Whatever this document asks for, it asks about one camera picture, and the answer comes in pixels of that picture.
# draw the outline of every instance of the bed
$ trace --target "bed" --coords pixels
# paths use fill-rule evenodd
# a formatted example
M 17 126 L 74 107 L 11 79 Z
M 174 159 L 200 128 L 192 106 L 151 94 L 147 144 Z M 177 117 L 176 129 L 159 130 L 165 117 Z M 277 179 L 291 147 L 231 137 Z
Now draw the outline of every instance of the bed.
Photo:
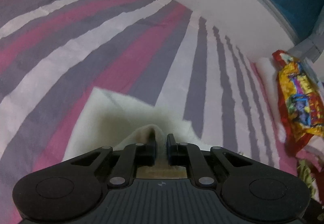
M 175 0 L 0 0 L 0 215 L 23 176 L 59 163 L 93 89 L 164 106 L 198 138 L 296 175 L 251 63 Z

